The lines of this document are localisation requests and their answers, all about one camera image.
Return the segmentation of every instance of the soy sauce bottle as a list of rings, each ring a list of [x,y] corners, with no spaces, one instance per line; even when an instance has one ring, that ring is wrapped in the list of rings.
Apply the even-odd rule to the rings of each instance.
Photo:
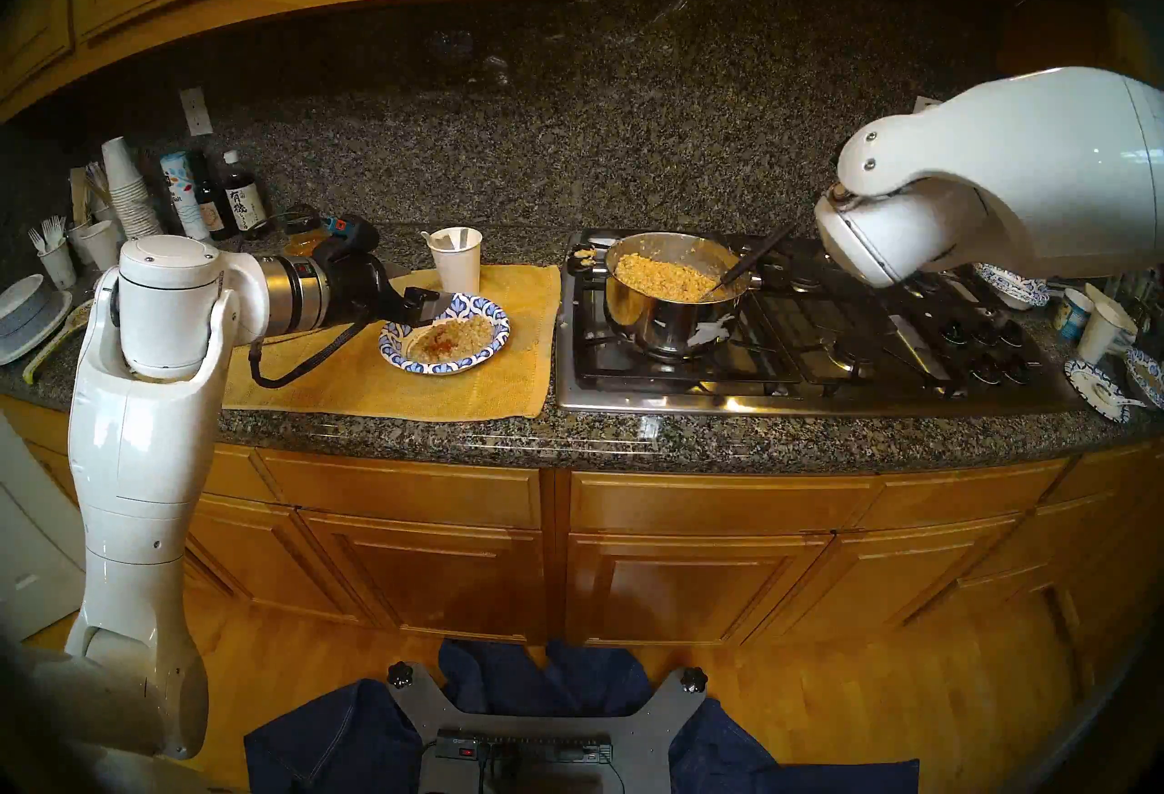
[[[254,240],[270,229],[267,208],[255,185],[255,175],[239,159],[239,150],[230,149],[222,156],[226,162],[226,177],[222,187],[234,212],[234,221],[248,240]]]
[[[194,201],[203,214],[203,224],[211,233],[212,240],[229,240],[237,235],[239,225],[234,222],[230,204],[226,192],[213,179],[206,166],[206,156],[198,149],[186,153],[190,161],[190,175],[194,182]]]

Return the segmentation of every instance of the cup of forks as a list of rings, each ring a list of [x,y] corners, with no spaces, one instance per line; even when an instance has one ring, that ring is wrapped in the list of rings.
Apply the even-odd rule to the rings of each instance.
[[[58,290],[68,290],[77,283],[77,271],[69,255],[69,242],[65,240],[65,219],[55,214],[41,221],[41,229],[29,229],[28,238],[41,256],[44,270]]]

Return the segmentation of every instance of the blue denim cloth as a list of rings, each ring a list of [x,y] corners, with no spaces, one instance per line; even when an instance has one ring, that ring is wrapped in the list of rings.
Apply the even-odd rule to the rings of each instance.
[[[552,641],[539,669],[516,644],[446,640],[445,694],[464,713],[629,716],[653,693],[625,650]],[[254,794],[413,794],[420,737],[381,681],[325,694],[246,736]],[[674,794],[916,794],[918,763],[779,766],[708,697],[670,745]]]

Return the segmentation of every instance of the gray bowl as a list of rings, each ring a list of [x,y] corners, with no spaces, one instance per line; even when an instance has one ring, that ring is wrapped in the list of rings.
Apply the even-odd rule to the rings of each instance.
[[[0,336],[15,333],[40,314],[52,298],[43,274],[31,274],[0,292]]]

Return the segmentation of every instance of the stainless steel pot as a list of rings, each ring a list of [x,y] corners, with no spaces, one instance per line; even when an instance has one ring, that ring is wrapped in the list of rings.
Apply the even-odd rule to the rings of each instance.
[[[643,352],[665,361],[702,355],[731,336],[740,297],[759,284],[758,277],[745,275],[708,302],[660,299],[618,279],[618,261],[629,253],[687,264],[714,277],[732,267],[739,256],[714,240],[686,233],[637,233],[606,250],[605,265],[596,265],[598,272],[606,274],[606,320]]]

